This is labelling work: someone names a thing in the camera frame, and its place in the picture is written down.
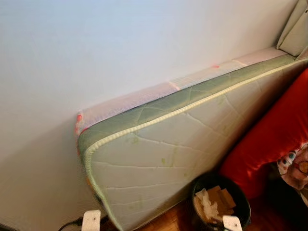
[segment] red pillow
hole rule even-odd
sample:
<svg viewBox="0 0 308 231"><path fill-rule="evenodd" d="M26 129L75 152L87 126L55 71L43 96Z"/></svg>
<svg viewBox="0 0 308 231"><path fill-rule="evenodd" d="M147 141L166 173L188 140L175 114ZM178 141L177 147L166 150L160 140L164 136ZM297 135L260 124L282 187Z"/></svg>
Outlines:
<svg viewBox="0 0 308 231"><path fill-rule="evenodd" d="M308 69L248 132L223 163L220 173L237 183L248 198L262 194L267 163L308 141Z"/></svg>

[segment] black trash can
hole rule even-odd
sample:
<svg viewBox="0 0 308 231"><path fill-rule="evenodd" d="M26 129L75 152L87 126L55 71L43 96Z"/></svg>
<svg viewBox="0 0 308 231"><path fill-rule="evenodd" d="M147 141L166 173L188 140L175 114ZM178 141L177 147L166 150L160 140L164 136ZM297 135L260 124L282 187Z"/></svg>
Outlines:
<svg viewBox="0 0 308 231"><path fill-rule="evenodd" d="M221 189L227 189L229 194L232 196L234 202L236 203L236 207L233 208L234 214L233 216L237 216L241 222L242 229L245 228L250 224L250 205L248 200L246 199L244 193L240 189L240 187L235 184L232 180L220 176L216 173L205 173L194 180L193 182L193 190L191 194L191 201L193 204L193 199L195 194L201 191L203 188L209 190L214 188L215 186L219 185ZM197 230L202 231L214 231L214 226L212 224L205 223L197 214L197 211L194 207L194 222L193 225L197 228Z"/></svg>

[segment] white wall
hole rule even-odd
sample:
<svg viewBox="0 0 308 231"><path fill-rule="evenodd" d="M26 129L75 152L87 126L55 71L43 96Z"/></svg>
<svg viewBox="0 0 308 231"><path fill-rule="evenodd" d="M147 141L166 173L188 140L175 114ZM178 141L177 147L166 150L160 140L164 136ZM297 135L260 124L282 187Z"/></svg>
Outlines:
<svg viewBox="0 0 308 231"><path fill-rule="evenodd" d="M98 208L79 109L277 40L296 0L0 0L0 222L54 231Z"/></svg>

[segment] green mattress border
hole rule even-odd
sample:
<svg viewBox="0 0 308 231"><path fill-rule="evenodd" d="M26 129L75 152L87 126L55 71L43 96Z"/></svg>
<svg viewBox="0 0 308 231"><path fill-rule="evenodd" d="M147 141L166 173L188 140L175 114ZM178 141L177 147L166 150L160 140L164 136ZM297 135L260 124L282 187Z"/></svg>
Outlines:
<svg viewBox="0 0 308 231"><path fill-rule="evenodd" d="M96 141L116 132L156 119L237 83L292 62L294 62L294 57L286 54L246 66L101 121L83 131L78 138L77 147L82 161L86 149Z"/></svg>

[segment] quilted mattress surface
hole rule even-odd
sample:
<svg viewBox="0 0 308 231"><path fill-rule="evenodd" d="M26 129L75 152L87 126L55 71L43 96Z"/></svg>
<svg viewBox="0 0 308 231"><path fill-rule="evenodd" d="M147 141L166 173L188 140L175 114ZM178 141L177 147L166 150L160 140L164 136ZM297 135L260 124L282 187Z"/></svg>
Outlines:
<svg viewBox="0 0 308 231"><path fill-rule="evenodd" d="M281 55L85 129L78 151L118 229L136 229L184 199L306 65Z"/></svg>

